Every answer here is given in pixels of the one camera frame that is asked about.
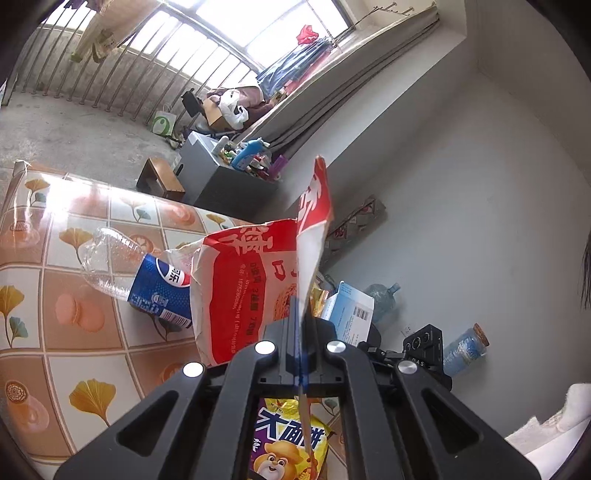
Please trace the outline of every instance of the cardboard box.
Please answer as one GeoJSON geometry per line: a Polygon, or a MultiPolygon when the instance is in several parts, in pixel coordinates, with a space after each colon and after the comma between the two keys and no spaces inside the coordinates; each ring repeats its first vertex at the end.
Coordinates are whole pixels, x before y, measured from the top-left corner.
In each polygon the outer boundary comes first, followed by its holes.
{"type": "Polygon", "coordinates": [[[214,132],[226,132],[232,130],[232,127],[226,122],[219,107],[213,103],[209,98],[203,101],[203,109],[205,110],[205,118],[210,128],[214,132]]]}
{"type": "Polygon", "coordinates": [[[342,281],[339,291],[324,304],[321,319],[334,324],[336,337],[357,346],[368,339],[374,313],[374,299],[342,281]]]}

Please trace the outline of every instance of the metal screw head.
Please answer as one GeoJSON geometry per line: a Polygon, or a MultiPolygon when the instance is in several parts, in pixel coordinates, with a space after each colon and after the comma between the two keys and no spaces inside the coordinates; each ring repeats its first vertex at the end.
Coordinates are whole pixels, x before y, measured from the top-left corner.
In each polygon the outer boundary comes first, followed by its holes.
{"type": "Polygon", "coordinates": [[[347,348],[347,346],[340,340],[332,340],[326,344],[326,349],[330,353],[341,353],[347,348]]]}
{"type": "Polygon", "coordinates": [[[183,367],[183,373],[188,377],[198,377],[203,373],[203,365],[197,362],[191,362],[183,367]]]}
{"type": "Polygon", "coordinates": [[[417,371],[417,364],[415,362],[411,362],[410,360],[402,360],[398,364],[398,369],[406,375],[412,375],[417,371]]]}
{"type": "Polygon", "coordinates": [[[269,340],[263,340],[255,345],[255,350],[261,355],[269,355],[275,351],[275,344],[269,340]]]}

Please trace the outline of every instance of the blue and white box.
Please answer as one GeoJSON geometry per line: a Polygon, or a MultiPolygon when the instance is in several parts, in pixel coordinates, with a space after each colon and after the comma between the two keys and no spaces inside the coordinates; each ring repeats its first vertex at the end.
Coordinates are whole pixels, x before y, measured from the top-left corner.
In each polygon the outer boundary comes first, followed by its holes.
{"type": "Polygon", "coordinates": [[[320,318],[332,322],[339,340],[357,346],[368,339],[374,299],[345,282],[326,300],[320,318]]]}

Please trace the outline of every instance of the red and white paper bag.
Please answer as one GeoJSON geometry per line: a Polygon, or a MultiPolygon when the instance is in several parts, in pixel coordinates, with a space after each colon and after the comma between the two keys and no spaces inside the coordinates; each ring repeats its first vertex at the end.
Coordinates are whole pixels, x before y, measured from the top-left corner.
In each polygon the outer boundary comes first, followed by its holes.
{"type": "Polygon", "coordinates": [[[191,312],[203,363],[228,362],[259,341],[267,324],[289,316],[291,296],[300,297],[300,312],[306,308],[332,215],[321,157],[300,205],[297,220],[236,227],[203,240],[191,269],[191,312]]]}

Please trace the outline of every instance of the barcode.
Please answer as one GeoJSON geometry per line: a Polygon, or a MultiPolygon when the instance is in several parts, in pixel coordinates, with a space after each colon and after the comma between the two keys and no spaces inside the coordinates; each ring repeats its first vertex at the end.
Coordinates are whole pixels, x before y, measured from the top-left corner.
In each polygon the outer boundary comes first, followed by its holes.
{"type": "Polygon", "coordinates": [[[366,312],[364,309],[361,309],[359,307],[355,307],[355,310],[353,311],[353,315],[355,315],[356,317],[359,317],[360,319],[367,320],[368,316],[369,316],[369,312],[366,312]]]}
{"type": "Polygon", "coordinates": [[[189,328],[191,326],[191,320],[183,317],[182,315],[177,315],[176,313],[171,312],[170,310],[164,309],[160,314],[160,318],[166,320],[167,322],[174,323],[181,327],[189,328]]]}

